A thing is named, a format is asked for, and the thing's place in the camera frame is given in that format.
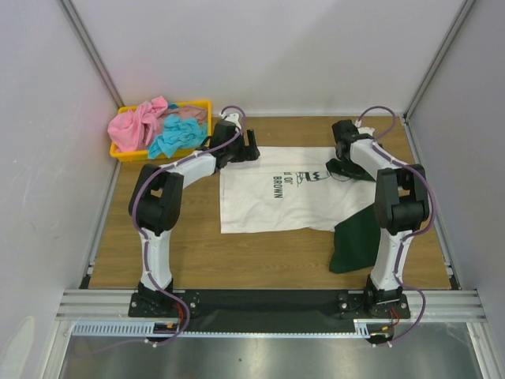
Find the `white green raglan t-shirt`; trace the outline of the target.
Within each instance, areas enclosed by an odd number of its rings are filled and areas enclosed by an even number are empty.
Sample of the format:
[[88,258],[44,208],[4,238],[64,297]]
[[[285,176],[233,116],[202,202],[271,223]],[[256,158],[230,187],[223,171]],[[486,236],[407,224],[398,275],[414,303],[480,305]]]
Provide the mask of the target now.
[[331,272],[370,268],[380,242],[375,188],[370,174],[339,162],[332,148],[262,147],[259,159],[220,171],[221,232],[331,232]]

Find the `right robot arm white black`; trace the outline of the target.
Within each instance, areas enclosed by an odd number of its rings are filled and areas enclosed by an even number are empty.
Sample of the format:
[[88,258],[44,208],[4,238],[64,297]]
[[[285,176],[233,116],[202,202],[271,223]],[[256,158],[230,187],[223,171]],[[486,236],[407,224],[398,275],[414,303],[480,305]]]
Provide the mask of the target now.
[[402,294],[403,269],[413,237],[430,215],[425,169],[396,159],[349,119],[331,128],[336,159],[361,168],[376,183],[373,208],[380,226],[380,242],[360,309],[370,317],[386,318],[391,308],[399,312],[407,307]]

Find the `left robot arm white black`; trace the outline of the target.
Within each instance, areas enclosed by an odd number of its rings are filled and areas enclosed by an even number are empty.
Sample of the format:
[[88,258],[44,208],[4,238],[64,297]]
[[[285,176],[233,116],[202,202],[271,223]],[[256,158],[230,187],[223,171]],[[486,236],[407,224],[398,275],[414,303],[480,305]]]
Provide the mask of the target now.
[[184,189],[228,163],[259,158],[255,132],[226,117],[215,124],[213,134],[192,154],[166,165],[149,163],[142,167],[129,202],[129,214],[142,245],[143,273],[133,297],[135,311],[146,306],[155,315],[164,316],[179,301],[173,294],[169,248]]

